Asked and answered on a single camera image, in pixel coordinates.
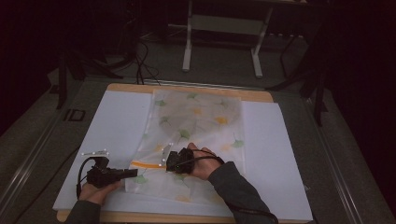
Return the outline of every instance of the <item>person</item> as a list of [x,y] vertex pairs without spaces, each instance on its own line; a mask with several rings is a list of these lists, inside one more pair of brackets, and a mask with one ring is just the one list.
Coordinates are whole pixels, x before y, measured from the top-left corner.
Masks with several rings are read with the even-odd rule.
[[[188,148],[198,149],[194,143],[189,143]],[[208,152],[216,155],[209,148],[204,147],[193,151],[194,158],[207,156]],[[233,161],[220,164],[217,160],[197,160],[191,175],[208,180],[214,186],[218,195],[230,207],[236,223],[275,223],[270,217],[251,214],[252,211],[269,213],[269,209],[260,198],[258,191],[239,174]],[[65,223],[99,223],[101,205],[104,204],[107,194],[119,187],[120,181],[101,189],[91,184],[84,184],[78,201]]]

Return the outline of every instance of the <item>translucent plastic sheet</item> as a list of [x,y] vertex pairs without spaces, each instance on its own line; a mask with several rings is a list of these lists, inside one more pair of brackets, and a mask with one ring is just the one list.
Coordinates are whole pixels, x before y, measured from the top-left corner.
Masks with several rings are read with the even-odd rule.
[[234,161],[243,174],[245,150],[240,99],[197,92],[155,91],[145,133],[131,162],[130,168],[137,168],[138,176],[126,181],[126,190],[186,203],[222,203],[207,181],[166,172],[160,165],[166,146],[179,152],[189,142],[198,148],[210,148],[224,161]]

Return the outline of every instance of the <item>orange strip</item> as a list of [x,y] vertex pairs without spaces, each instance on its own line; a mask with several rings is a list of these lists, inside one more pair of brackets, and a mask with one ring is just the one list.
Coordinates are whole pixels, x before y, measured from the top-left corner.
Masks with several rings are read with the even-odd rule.
[[152,164],[152,163],[143,163],[140,161],[132,161],[131,165],[143,167],[143,168],[166,169],[166,166],[160,166],[159,164]]

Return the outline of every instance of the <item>white table leg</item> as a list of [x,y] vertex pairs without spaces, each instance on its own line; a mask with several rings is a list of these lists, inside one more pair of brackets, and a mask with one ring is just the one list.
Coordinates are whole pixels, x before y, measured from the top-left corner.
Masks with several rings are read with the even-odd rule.
[[253,61],[254,73],[256,74],[257,78],[262,78],[262,66],[260,65],[259,51],[260,48],[262,47],[262,41],[264,40],[265,32],[267,31],[268,23],[270,21],[272,11],[273,8],[270,7],[268,9],[267,15],[265,16],[265,21],[262,24],[262,30],[260,31],[259,34],[259,41],[257,42],[256,47],[251,49],[251,59]]
[[187,18],[187,43],[186,49],[184,50],[184,60],[183,60],[183,72],[190,71],[190,61],[191,61],[191,17],[192,17],[192,1],[189,1],[189,17]]

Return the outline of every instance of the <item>dark sleeve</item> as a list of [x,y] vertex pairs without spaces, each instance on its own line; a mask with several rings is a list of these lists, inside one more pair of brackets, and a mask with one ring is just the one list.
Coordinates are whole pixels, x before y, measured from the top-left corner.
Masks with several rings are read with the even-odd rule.
[[66,224],[99,224],[101,206],[88,201],[77,201],[67,217]]
[[[226,203],[246,208],[269,212],[267,205],[260,198],[259,192],[242,177],[232,161],[221,165],[208,178],[218,195]],[[273,224],[273,220],[260,215],[233,212],[236,223]]]

